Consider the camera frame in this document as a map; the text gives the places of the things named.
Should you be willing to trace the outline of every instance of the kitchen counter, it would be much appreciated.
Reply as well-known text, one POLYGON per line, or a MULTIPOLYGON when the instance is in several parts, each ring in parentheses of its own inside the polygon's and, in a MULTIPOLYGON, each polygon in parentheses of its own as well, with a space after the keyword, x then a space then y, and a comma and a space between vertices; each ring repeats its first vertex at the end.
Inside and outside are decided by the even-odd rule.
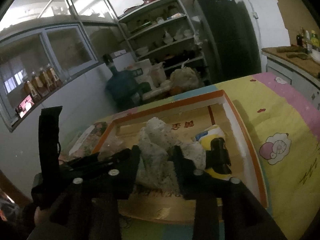
POLYGON ((271 72, 300 92, 320 111, 320 65, 313 59, 287 58, 287 52, 276 52, 276 48, 263 48, 267 56, 266 72, 271 72))
POLYGON ((303 59, 300 59, 297 57, 287 58, 287 56, 286 56, 287 52, 277 52, 276 48, 263 48, 262 51, 264 52, 263 54, 266 55, 267 57, 269 57, 267 55, 267 54, 269 54, 269 55, 273 55, 275 57, 278 57, 280 59, 283 59, 283 60, 297 66, 298 68, 304 70, 305 72, 307 72, 308 74, 310 74, 314 78, 318 79, 318 75, 320 72, 320 65, 317 64, 316 62, 314 62, 313 59, 303 60, 303 59))

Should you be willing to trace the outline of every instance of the yellow object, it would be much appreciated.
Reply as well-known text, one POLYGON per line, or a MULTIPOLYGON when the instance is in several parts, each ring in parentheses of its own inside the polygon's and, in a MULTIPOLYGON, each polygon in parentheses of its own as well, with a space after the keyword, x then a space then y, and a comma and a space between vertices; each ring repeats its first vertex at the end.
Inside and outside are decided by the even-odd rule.
POLYGON ((320 47, 318 35, 316 34, 316 32, 314 30, 311 31, 311 43, 314 46, 320 47))
MULTIPOLYGON (((226 138, 224 132, 222 131, 222 129, 220 128, 220 126, 218 125, 213 125, 211 127, 209 127, 208 129, 206 129, 204 132, 208 132, 208 134, 204 134, 203 136, 201 136, 198 141, 201 144, 201 146, 206 150, 206 151, 210 151, 211 150, 211 141, 215 138, 226 138)), ((213 178, 217 178, 217 179, 225 179, 228 180, 230 178, 229 174, 219 174, 216 173, 213 168, 209 168, 205 170, 207 173, 209 173, 211 175, 211 177, 213 178)))
POLYGON ((205 170, 207 173, 211 175, 211 177, 216 178, 216 179, 224 179, 228 180, 230 178, 230 174, 219 174, 216 173, 213 168, 209 168, 205 170))
POLYGON ((197 141, 202 145, 202 147, 206 151, 211 150, 211 141, 215 138, 226 138, 224 132, 218 125, 210 126, 208 129, 204 130, 204 133, 208 132, 207 134, 200 133, 199 135, 196 135, 197 141))

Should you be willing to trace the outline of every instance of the drawer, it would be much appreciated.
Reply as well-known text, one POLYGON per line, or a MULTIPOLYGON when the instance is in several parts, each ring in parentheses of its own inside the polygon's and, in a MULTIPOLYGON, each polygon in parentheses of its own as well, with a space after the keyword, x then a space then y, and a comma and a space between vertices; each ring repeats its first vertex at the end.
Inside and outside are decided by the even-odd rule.
POLYGON ((292 86, 310 101, 318 110, 320 110, 320 90, 308 79, 293 73, 292 86))
POLYGON ((267 70, 267 72, 271 72, 271 73, 275 74, 277 77, 281 77, 283 80, 285 80, 290 85, 292 84, 292 80, 290 78, 288 78, 284 74, 280 73, 279 71, 271 68, 270 66, 267 65, 266 70, 267 70))
POLYGON ((275 74, 278 77, 281 77, 283 80, 287 81, 290 85, 292 84, 292 74, 293 72, 280 63, 268 59, 266 71, 275 74))

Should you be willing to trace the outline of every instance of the window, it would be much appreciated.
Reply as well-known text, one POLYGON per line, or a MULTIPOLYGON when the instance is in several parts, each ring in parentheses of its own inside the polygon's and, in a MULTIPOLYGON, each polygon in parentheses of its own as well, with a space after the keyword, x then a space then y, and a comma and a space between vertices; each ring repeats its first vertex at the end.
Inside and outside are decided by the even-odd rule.
POLYGON ((67 77, 97 62, 77 25, 46 30, 55 65, 67 77))
POLYGON ((113 22, 104 0, 72 0, 81 20, 113 22))
POLYGON ((7 10, 0 22, 0 31, 4 28, 11 28, 12 25, 17 25, 22 22, 29 22, 30 27, 39 25, 39 17, 53 17, 56 15, 64 15, 66 20, 72 20, 68 11, 65 0, 14 0, 10 8, 7 10))
POLYGON ((121 49, 127 49, 121 44, 124 39, 119 36, 117 27, 85 26, 84 28, 98 58, 102 58, 106 53, 111 54, 121 49))
POLYGON ((4 84, 5 88, 7 89, 7 94, 17 87, 12 77, 5 81, 4 84))
POLYGON ((9 112, 10 120, 15 118, 14 109, 26 98, 23 77, 32 77, 40 67, 51 64, 48 52, 44 48, 41 34, 23 34, 14 37, 0 46, 0 96, 9 112))
POLYGON ((71 19, 69 6, 65 3, 65 0, 52 0, 49 5, 47 5, 46 10, 42 10, 42 13, 38 17, 65 17, 66 19, 71 19))

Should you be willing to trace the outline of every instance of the metal shelf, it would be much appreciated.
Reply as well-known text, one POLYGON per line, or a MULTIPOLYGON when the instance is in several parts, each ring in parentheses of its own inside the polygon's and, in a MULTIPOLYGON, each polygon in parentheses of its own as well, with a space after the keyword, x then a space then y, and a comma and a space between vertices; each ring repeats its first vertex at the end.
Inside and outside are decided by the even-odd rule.
POLYGON ((187 18, 187 16, 186 15, 182 15, 182 16, 179 16, 179 17, 175 17, 175 18, 166 20, 166 21, 164 21, 162 23, 155 24, 155 25, 153 25, 153 26, 151 26, 149 28, 146 28, 146 29, 142 30, 141 32, 136 33, 135 35, 132 35, 131 37, 128 38, 128 40, 132 40, 132 39, 134 39, 134 38, 136 38, 136 37, 138 37, 138 36, 140 36, 140 35, 142 35, 142 34, 144 34, 146 32, 154 30, 154 29, 156 29, 158 27, 163 27, 163 26, 165 26, 165 25, 167 25, 169 23, 172 23, 173 21, 177 21, 177 20, 183 19, 183 18, 187 18))
MULTIPOLYGON (((200 59, 203 59, 203 56, 195 57, 195 58, 189 60, 186 64, 188 64, 188 63, 190 63, 190 62, 193 62, 193 61, 196 61, 196 60, 200 60, 200 59)), ((170 67, 166 67, 166 68, 164 68, 164 70, 169 70, 169 69, 178 67, 178 66, 182 65, 183 62, 180 62, 180 63, 178 63, 178 64, 176 64, 176 65, 173 65, 173 66, 170 66, 170 67)))
POLYGON ((137 17, 138 15, 144 14, 144 13, 151 11, 161 5, 164 5, 166 3, 170 3, 173 1, 175 1, 175 0, 155 0, 151 3, 148 3, 146 5, 141 6, 140 8, 138 8, 138 9, 136 9, 136 10, 124 15, 124 16, 120 16, 118 21, 120 23, 126 23, 126 22, 132 20, 134 17, 137 17))
POLYGON ((143 55, 143 56, 138 57, 137 59, 141 59, 141 58, 146 57, 146 56, 148 56, 148 55, 150 55, 150 54, 152 54, 152 53, 154 53, 154 52, 156 52, 156 51, 159 51, 159 50, 164 49, 164 48, 167 48, 167 47, 169 47, 169 46, 171 46, 171 45, 177 44, 177 43, 182 42, 182 41, 187 41, 187 40, 190 40, 190 39, 193 39, 193 36, 187 37, 187 38, 184 38, 184 39, 181 39, 181 40, 178 40, 178 41, 174 41, 174 42, 171 42, 171 43, 169 43, 169 44, 166 44, 166 45, 164 45, 164 46, 162 46, 162 47, 160 47, 160 48, 157 48, 157 49, 154 49, 154 50, 148 52, 146 55, 143 55))

